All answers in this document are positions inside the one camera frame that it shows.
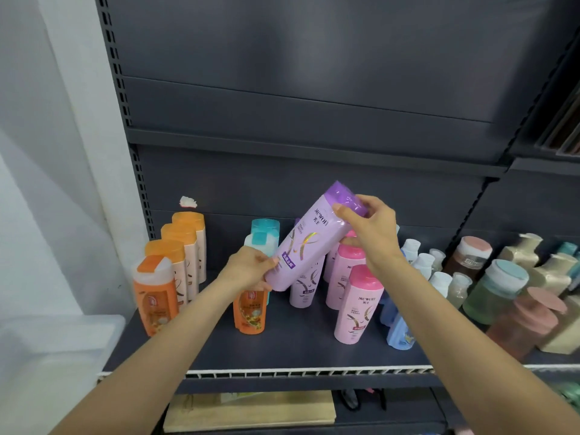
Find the orange flower label bottle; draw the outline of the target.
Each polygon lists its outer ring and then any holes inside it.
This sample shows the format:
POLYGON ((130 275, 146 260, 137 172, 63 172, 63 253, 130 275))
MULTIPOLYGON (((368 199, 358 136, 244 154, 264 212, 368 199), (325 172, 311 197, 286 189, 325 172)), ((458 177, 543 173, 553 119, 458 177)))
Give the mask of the orange flower label bottle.
POLYGON ((234 324, 244 335, 265 330, 268 291, 243 291, 233 302, 234 324))

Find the person's left forearm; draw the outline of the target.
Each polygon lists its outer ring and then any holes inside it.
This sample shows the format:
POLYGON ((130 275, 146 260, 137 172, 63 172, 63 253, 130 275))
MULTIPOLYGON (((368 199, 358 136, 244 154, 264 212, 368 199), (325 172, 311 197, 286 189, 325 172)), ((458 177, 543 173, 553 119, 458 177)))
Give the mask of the person's left forearm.
POLYGON ((235 295, 220 274, 78 403, 49 435, 150 435, 235 295))

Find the person's right forearm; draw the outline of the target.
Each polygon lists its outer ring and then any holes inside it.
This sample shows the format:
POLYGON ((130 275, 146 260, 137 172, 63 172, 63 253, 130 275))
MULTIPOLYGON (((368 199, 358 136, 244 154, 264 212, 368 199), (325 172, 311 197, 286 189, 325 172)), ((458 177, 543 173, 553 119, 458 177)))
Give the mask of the person's right forearm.
POLYGON ((383 283, 475 435, 580 435, 580 415, 454 309, 398 248, 366 248, 383 283))

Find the black object under shelf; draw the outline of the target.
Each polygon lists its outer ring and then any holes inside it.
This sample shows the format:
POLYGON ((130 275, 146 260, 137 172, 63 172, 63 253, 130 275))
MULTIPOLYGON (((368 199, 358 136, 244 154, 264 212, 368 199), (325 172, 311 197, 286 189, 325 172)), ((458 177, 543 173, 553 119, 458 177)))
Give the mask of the black object under shelf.
POLYGON ((338 391, 338 397, 342 405, 351 412, 358 412, 362 408, 361 393, 367 392, 375 398, 378 398, 380 407, 383 411, 388 410, 386 393, 383 388, 365 388, 365 389, 342 389, 338 391))

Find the clear plastic storage bin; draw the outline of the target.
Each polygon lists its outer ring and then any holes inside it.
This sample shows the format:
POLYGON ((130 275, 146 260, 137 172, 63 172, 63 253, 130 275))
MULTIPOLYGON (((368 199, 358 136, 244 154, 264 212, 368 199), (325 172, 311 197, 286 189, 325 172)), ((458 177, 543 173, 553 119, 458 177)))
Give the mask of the clear plastic storage bin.
POLYGON ((0 435, 47 435, 96 385, 121 315, 0 321, 0 435))

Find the lilac shampoo bottle purple cap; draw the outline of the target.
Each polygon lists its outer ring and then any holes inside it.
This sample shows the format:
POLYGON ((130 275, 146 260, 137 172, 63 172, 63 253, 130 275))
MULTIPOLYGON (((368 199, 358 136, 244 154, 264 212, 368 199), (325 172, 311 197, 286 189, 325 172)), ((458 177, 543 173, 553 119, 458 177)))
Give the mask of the lilac shampoo bottle purple cap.
POLYGON ((294 308, 311 306, 323 272, 325 255, 322 255, 291 285, 289 303, 294 308))
POLYGON ((265 274, 273 291, 286 291, 324 257, 352 229, 338 217, 333 205, 340 204, 364 217, 367 209, 360 198, 344 184, 336 181, 319 197, 281 242, 274 257, 277 267, 265 274))

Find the person's left hand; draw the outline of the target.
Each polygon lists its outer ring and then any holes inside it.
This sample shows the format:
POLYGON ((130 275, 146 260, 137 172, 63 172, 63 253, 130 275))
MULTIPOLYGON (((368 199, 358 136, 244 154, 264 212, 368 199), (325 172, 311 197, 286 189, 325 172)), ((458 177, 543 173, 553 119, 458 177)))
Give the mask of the person's left hand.
POLYGON ((272 291, 272 286, 265 280, 265 274, 270 270, 255 267, 255 253, 262 252, 248 246, 240 248, 230 256, 216 283, 233 296, 243 291, 272 291))

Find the cream angular bottle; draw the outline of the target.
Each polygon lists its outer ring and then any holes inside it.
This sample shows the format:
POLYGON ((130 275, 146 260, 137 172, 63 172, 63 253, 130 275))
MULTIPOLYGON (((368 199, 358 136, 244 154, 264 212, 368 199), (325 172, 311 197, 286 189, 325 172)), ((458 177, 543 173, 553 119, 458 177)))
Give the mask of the cream angular bottle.
POLYGON ((543 265, 529 270, 527 286, 541 288, 560 296, 571 283, 569 272, 576 263, 577 259, 568 254, 551 254, 543 265))
POLYGON ((530 270, 539 262, 540 257, 535 251, 543 241, 543 238, 533 233, 519 233, 518 236, 518 243, 504 247, 497 256, 497 259, 506 260, 526 270, 530 270))
POLYGON ((555 311, 556 327, 536 347, 545 353, 571 355, 580 349, 580 294, 566 297, 564 313, 555 311))

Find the blue bottle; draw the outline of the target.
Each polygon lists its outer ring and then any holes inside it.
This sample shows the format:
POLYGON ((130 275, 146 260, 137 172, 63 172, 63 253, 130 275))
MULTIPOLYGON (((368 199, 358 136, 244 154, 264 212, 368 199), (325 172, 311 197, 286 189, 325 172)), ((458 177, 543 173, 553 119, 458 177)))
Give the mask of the blue bottle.
POLYGON ((401 313, 397 313, 389 328, 387 344, 396 350, 410 350, 415 343, 415 337, 401 313))
POLYGON ((382 325, 390 328, 398 314, 398 308, 386 291, 383 292, 379 305, 381 307, 379 321, 382 325))

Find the person's right hand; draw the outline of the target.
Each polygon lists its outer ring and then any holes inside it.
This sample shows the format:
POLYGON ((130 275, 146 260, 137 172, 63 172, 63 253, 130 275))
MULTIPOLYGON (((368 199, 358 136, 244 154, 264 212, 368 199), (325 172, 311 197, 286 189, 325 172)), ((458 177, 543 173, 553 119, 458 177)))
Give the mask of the person's right hand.
POLYGON ((373 275, 384 279, 393 268, 405 262, 398 244, 395 211, 378 197, 361 194, 358 197, 368 214, 360 216, 356 236, 344 237, 340 243, 362 248, 373 275))

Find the brown bottle pink cap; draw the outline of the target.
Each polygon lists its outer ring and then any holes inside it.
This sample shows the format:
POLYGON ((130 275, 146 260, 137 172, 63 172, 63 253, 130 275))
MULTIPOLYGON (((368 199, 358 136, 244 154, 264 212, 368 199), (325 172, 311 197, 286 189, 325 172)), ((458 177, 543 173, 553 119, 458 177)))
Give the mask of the brown bottle pink cap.
POLYGON ((461 273, 474 283, 491 253, 492 247, 487 241, 471 235, 464 236, 446 261, 442 272, 451 276, 456 272, 461 273))

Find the white teal cap bottle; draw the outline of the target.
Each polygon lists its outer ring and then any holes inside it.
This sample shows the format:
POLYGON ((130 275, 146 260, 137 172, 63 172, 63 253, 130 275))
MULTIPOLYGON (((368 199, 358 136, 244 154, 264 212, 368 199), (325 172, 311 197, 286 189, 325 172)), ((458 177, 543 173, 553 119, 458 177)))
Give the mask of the white teal cap bottle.
POLYGON ((272 257, 279 247, 279 237, 269 232, 256 231, 246 236, 243 245, 272 257))

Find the cream bottle orange cap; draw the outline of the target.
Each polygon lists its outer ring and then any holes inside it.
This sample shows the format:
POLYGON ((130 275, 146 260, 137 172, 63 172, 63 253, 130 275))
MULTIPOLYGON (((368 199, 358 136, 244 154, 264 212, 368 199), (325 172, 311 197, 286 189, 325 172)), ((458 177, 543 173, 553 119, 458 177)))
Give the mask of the cream bottle orange cap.
POLYGON ((207 280, 207 234, 205 217, 203 214, 194 211, 178 211, 172 215, 172 222, 194 227, 197 235, 198 248, 198 283, 202 284, 207 280))
POLYGON ((199 293, 200 269, 197 232, 191 224, 170 223, 162 226, 161 237, 166 240, 180 241, 184 245, 187 273, 187 300, 191 302, 199 293))
POLYGON ((181 312, 188 303, 188 283, 187 262, 185 258, 185 246, 177 240, 152 240, 146 243, 144 247, 145 256, 161 255, 168 258, 172 263, 174 272, 176 296, 179 312, 181 312))

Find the dark grey metal shelving unit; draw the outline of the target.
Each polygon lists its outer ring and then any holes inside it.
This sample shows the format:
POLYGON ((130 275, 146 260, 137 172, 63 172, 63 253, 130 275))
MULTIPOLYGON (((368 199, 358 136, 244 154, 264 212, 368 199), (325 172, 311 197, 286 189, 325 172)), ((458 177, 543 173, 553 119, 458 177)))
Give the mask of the dark grey metal shelving unit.
POLYGON ((194 198, 208 281, 336 180, 399 237, 580 245, 580 0, 95 0, 147 240, 194 198))

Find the green packet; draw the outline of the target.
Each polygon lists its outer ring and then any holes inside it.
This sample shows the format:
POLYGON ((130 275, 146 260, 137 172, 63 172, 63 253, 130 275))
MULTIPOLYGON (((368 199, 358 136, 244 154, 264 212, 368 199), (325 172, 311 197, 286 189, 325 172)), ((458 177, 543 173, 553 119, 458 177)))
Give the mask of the green packet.
POLYGON ((580 415, 580 382, 553 383, 552 388, 580 415))

